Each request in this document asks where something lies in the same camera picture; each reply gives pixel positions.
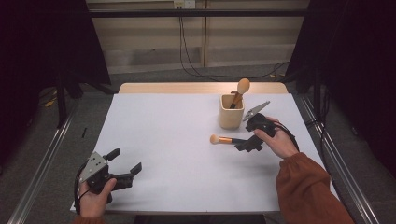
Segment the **brown sleeve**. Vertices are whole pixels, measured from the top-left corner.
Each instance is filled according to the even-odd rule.
[[[105,220],[102,217],[89,218],[77,216],[72,224],[105,224]]]
[[[330,192],[330,176],[304,153],[280,162],[276,189],[287,223],[353,223]]]

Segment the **gray floor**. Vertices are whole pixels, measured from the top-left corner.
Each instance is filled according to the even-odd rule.
[[[219,81],[238,81],[240,77],[258,77],[269,73],[273,66],[253,65],[197,69],[201,75],[216,75],[230,77],[213,77]],[[285,67],[277,71],[284,73]],[[206,77],[195,77],[183,70],[169,70],[147,73],[122,74],[111,76],[113,85],[109,88],[117,90],[124,82],[187,82],[213,81]],[[276,81],[276,78],[251,78],[251,81]],[[76,114],[67,129],[64,140],[50,164],[47,176],[23,221],[25,223],[70,223],[74,214],[69,211],[73,201],[73,182],[78,167],[92,152],[99,136],[106,112],[112,96],[105,95],[90,86],[82,85],[84,96],[75,101],[68,100],[68,108],[78,105]],[[300,108],[304,120],[310,120],[304,110],[302,95],[296,94],[294,83],[288,83],[287,88],[293,93],[296,104]],[[312,90],[304,97],[312,99]],[[13,159],[6,164],[0,177],[0,223],[7,223],[18,205],[24,192],[28,189],[32,177],[39,167],[42,158],[57,129],[57,106],[40,105],[32,119],[23,141],[16,149]],[[347,167],[359,184],[362,194],[373,208],[378,222],[395,223],[396,215],[396,180],[375,159],[364,139],[355,135],[352,124],[344,116],[336,102],[331,101],[327,117],[327,130],[336,147],[340,151]],[[309,132],[320,148],[320,137],[315,127],[309,127]],[[341,179],[329,155],[325,152],[325,160],[332,174],[334,185],[357,223],[369,223],[361,217],[361,211],[356,205],[349,189]],[[278,212],[266,214],[267,223],[283,223]],[[132,223],[134,217],[126,215],[106,215],[108,223]]]

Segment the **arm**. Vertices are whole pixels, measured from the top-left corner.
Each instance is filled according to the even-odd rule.
[[[114,189],[116,183],[117,180],[114,178],[108,180],[100,194],[87,191],[90,189],[87,182],[82,183],[79,188],[81,211],[80,215],[73,221],[73,224],[105,224],[103,214],[106,209],[107,195]]]
[[[276,178],[276,190],[287,223],[353,223],[345,207],[330,192],[327,172],[299,153],[285,132],[276,129],[273,138],[262,130],[254,133],[284,159]]]

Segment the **human hand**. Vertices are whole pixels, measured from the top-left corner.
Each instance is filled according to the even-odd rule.
[[[117,179],[111,178],[106,182],[104,188],[102,189],[102,192],[100,192],[100,194],[95,194],[87,191],[90,190],[90,186],[88,186],[87,181],[83,182],[79,187],[80,215],[82,217],[91,218],[101,217],[106,209],[107,195],[110,194],[111,190],[114,189],[114,186],[116,186],[116,184]]]
[[[275,124],[279,124],[279,120],[269,117],[267,118]],[[289,136],[279,128],[276,128],[276,134],[274,137],[269,136],[266,132],[260,129],[254,130],[254,134],[264,141],[273,150],[273,152],[282,159],[299,152]]]

